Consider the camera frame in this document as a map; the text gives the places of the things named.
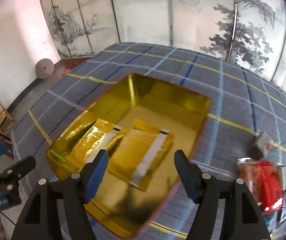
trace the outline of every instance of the screw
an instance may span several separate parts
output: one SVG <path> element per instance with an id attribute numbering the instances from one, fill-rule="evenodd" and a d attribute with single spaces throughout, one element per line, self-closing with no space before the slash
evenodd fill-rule
<path id="1" fill-rule="evenodd" d="M 237 178 L 235 181 L 240 185 L 242 185 L 244 183 L 244 180 L 241 178 Z"/>
<path id="2" fill-rule="evenodd" d="M 13 184 L 9 184 L 9 185 L 6 187 L 6 190 L 7 190 L 7 191 L 10 191 L 10 190 L 12 190 L 12 188 L 13 188 Z"/>
<path id="3" fill-rule="evenodd" d="M 211 178 L 211 174 L 205 172 L 205 173 L 202 174 L 202 178 L 204 178 L 204 179 L 209 179 L 209 178 Z"/>
<path id="4" fill-rule="evenodd" d="M 46 179 L 40 179 L 38 181 L 38 184 L 40 184 L 40 185 L 44 185 L 45 183 L 46 183 Z"/>
<path id="5" fill-rule="evenodd" d="M 78 172 L 75 172 L 71 175 L 72 179 L 78 179 L 81 175 Z"/>

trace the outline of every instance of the gray circular object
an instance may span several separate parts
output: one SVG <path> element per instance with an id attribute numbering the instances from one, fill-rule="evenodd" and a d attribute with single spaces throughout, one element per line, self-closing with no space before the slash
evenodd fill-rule
<path id="1" fill-rule="evenodd" d="M 204 178 L 204 179 L 209 179 L 209 178 L 211 178 L 211 174 L 205 172 L 205 173 L 202 174 L 202 178 Z"/>
<path id="2" fill-rule="evenodd" d="M 237 178 L 235 181 L 240 185 L 242 185 L 244 183 L 244 180 L 241 178 Z"/>
<path id="3" fill-rule="evenodd" d="M 46 179 L 40 179 L 38 181 L 38 184 L 40 184 L 40 185 L 44 185 L 45 183 L 46 183 Z"/>
<path id="4" fill-rule="evenodd" d="M 50 75 L 52 75 L 53 71 L 54 64 L 48 58 L 41 59 L 35 67 L 35 74 L 40 79 L 48 78 Z"/>
<path id="5" fill-rule="evenodd" d="M 78 179 L 81 175 L 78 172 L 75 172 L 71 175 L 72 179 Z"/>
<path id="6" fill-rule="evenodd" d="M 10 191 L 10 190 L 12 190 L 12 188 L 13 188 L 13 184 L 9 184 L 9 185 L 6 187 L 6 190 L 7 190 L 7 191 Z"/>

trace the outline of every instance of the gold tray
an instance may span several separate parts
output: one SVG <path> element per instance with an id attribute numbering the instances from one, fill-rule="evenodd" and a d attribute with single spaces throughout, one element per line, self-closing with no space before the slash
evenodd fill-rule
<path id="1" fill-rule="evenodd" d="M 64 157 L 91 127 L 86 120 L 89 111 L 126 129 L 131 129 L 134 120 L 140 119 L 174 133 L 174 144 L 153 173 L 146 191 L 106 171 L 95 198 L 85 205 L 87 212 L 115 235 L 132 238 L 155 216 L 178 180 L 174 152 L 182 149 L 191 157 L 209 106 L 209 99 L 196 92 L 155 78 L 129 74 L 72 122 L 50 146 L 47 159 L 59 179 L 76 171 L 69 168 Z"/>

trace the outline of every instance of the white wall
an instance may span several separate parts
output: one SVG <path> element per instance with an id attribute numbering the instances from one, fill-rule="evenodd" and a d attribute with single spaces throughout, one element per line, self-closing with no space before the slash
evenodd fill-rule
<path id="1" fill-rule="evenodd" d="M 0 0 L 0 101 L 5 107 L 35 80 L 42 58 L 60 60 L 39 0 Z"/>

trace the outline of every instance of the yellow stripe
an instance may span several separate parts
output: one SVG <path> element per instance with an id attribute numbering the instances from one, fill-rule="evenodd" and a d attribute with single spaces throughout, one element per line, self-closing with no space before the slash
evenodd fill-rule
<path id="1" fill-rule="evenodd" d="M 183 238 L 183 239 L 186 239 L 186 237 L 187 237 L 187 234 L 186 234 L 186 233 L 183 233 L 183 232 L 180 232 L 180 231 L 176 231 L 176 230 L 174 230 L 174 229 L 172 229 L 172 228 L 168 228 L 168 227 L 163 226 L 163 225 L 161 225 L 161 224 L 158 224 L 158 223 L 156 223 L 156 222 L 154 222 L 154 221 L 151 221 L 151 222 L 149 223 L 149 225 L 150 225 L 152 228 L 158 229 L 158 230 L 160 230 L 160 231 L 162 231 L 162 232 L 164 232 L 164 233 L 167 233 L 167 234 L 172 234 L 172 235 L 175 235 L 175 236 L 180 237 L 180 238 Z"/>
<path id="2" fill-rule="evenodd" d="M 95 78 L 95 77 L 92 77 L 92 76 L 80 76 L 80 75 L 69 74 L 69 73 L 67 73 L 67 75 L 70 76 L 70 77 L 90 79 L 90 80 L 92 80 L 94 82 L 103 83 L 103 84 L 116 84 L 115 81 L 105 81 L 105 80 L 98 79 L 98 78 Z"/>
<path id="3" fill-rule="evenodd" d="M 129 53 L 129 54 L 135 54 L 135 55 L 146 55 L 146 56 L 149 56 L 149 57 L 159 57 L 159 58 L 163 58 L 164 56 L 161 56 L 161 55 L 155 55 L 155 54 L 149 54 L 149 53 L 139 53 L 139 52 L 133 52 L 133 51 L 119 51 L 119 50 L 105 50 L 106 52 L 112 52 L 112 53 Z M 211 68 L 211 67 L 208 67 L 208 66 L 204 66 L 204 65 L 200 65 L 200 64 L 197 64 L 197 63 L 193 63 L 191 61 L 188 61 L 188 60 L 182 60 L 182 59 L 178 59 L 178 58 L 172 58 L 172 57 L 168 57 L 167 59 L 169 60 L 173 60 L 173 61 L 177 61 L 177 62 L 182 62 L 182 63 L 187 63 L 187 64 L 193 64 L 195 66 L 198 66 L 198 67 L 201 67 L 201 68 L 205 68 L 205 69 L 208 69 L 208 70 L 211 70 L 213 72 L 216 72 L 216 73 L 221 73 L 219 70 L 216 70 L 214 68 Z M 240 79 L 240 78 L 237 78 L 235 76 L 232 76 L 232 75 L 229 75 L 227 73 L 223 73 L 225 76 L 227 77 L 230 77 L 230 78 L 233 78 L 233 79 L 236 79 L 240 82 L 243 82 L 247 85 L 249 85 L 250 87 L 253 87 L 254 89 L 258 90 L 259 92 L 269 96 L 271 99 L 273 99 L 274 101 L 276 101 L 277 103 L 279 103 L 280 105 L 284 106 L 286 108 L 286 105 L 284 105 L 282 102 L 280 102 L 279 100 L 277 100 L 276 98 L 274 98 L 273 96 L 270 96 L 268 95 L 266 92 L 264 92 L 263 90 L 257 88 L 256 86 L 250 84 L 250 83 L 247 83 L 245 82 L 244 80 Z"/>
<path id="4" fill-rule="evenodd" d="M 213 119 L 216 119 L 216 118 L 217 118 L 217 116 L 215 116 L 214 114 L 207 114 L 207 116 L 210 117 L 210 118 L 213 118 Z M 248 132 L 248 133 L 251 133 L 251 134 L 253 134 L 253 135 L 255 135 L 255 136 L 258 136 L 257 133 L 253 132 L 253 131 L 252 131 L 251 129 L 249 129 L 248 127 L 239 125 L 239 124 L 234 123 L 234 122 L 230 122 L 229 120 L 226 120 L 226 119 L 223 119 L 223 118 L 219 118 L 219 121 L 222 122 L 222 123 L 225 123 L 225 124 L 227 124 L 227 125 L 229 125 L 229 126 L 233 126 L 233 127 L 238 128 L 238 129 L 241 129 L 241 130 L 243 130 L 243 131 L 246 131 L 246 132 Z M 277 147 L 277 148 L 280 148 L 282 151 L 286 152 L 286 149 L 285 149 L 284 147 L 282 147 L 281 145 L 279 145 L 279 144 L 277 144 L 277 143 L 275 143 L 275 142 L 273 142 L 272 145 L 275 146 L 275 147 Z"/>
<path id="5" fill-rule="evenodd" d="M 279 234 L 279 235 L 272 236 L 271 239 L 275 239 L 275 238 L 278 238 L 280 236 L 284 236 L 285 234 L 286 234 L 286 232 Z"/>
<path id="6" fill-rule="evenodd" d="M 28 110 L 28 113 L 30 114 L 30 117 L 32 118 L 33 122 L 35 123 L 36 127 L 39 129 L 39 131 L 42 133 L 42 135 L 45 137 L 46 141 L 48 142 L 49 145 L 51 145 L 53 142 L 49 138 L 49 136 L 46 134 L 44 129 L 39 125 L 37 122 L 36 118 L 33 116 L 32 112 Z"/>

